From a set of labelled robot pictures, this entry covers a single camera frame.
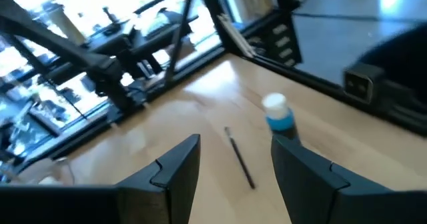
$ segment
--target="floor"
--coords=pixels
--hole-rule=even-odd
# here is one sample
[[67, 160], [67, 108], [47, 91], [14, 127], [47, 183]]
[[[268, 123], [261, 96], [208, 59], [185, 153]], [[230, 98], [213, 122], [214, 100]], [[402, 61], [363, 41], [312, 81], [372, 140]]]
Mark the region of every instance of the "floor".
[[[391, 189], [427, 188], [423, 138], [233, 55], [202, 69], [119, 129], [72, 154], [77, 182], [117, 183], [199, 133], [201, 164], [190, 223], [290, 224], [261, 109], [262, 97], [274, 91], [287, 95], [305, 147]], [[225, 126], [256, 190], [242, 173]]]
[[[296, 13], [427, 21], [427, 0], [307, 0]], [[413, 23], [294, 17], [303, 64], [298, 69], [341, 84], [342, 70], [363, 52]]]

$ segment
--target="blue bottle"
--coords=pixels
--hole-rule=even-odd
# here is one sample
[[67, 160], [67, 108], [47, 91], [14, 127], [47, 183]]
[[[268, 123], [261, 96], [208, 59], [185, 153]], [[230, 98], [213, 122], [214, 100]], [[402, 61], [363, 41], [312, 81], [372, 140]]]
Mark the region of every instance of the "blue bottle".
[[262, 99], [266, 112], [266, 121], [273, 134], [282, 135], [289, 140], [297, 139], [294, 113], [286, 103], [286, 97], [280, 93], [270, 93]]

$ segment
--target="bottle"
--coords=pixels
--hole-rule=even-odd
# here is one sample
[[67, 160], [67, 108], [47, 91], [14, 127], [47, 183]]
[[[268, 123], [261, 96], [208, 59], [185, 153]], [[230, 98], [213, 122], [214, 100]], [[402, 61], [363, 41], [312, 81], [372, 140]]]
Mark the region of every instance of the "bottle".
[[297, 139], [294, 113], [286, 103], [286, 97], [280, 93], [270, 93], [262, 99], [266, 112], [266, 121], [273, 134], [282, 135], [289, 140]]

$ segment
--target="wooden surface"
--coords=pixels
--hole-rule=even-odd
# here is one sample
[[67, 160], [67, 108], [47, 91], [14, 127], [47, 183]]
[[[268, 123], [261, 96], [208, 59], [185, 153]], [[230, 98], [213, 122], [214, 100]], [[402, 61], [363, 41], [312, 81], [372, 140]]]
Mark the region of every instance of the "wooden surface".
[[[190, 223], [290, 223], [270, 157], [262, 96], [285, 94], [304, 146], [391, 189], [427, 187], [427, 142], [233, 55], [74, 153], [80, 183], [117, 183], [192, 133], [201, 166]], [[258, 188], [250, 189], [229, 126]]]

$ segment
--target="wooden table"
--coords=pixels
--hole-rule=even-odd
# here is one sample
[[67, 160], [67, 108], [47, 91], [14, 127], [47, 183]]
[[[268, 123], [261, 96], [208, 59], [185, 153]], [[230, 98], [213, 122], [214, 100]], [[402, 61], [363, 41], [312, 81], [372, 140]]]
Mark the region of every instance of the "wooden table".
[[[117, 183], [192, 133], [201, 166], [190, 223], [290, 223], [270, 156], [261, 99], [285, 94], [304, 145], [391, 189], [427, 187], [427, 142], [233, 55], [200, 71], [70, 158], [80, 183]], [[258, 188], [224, 133], [231, 127]]]

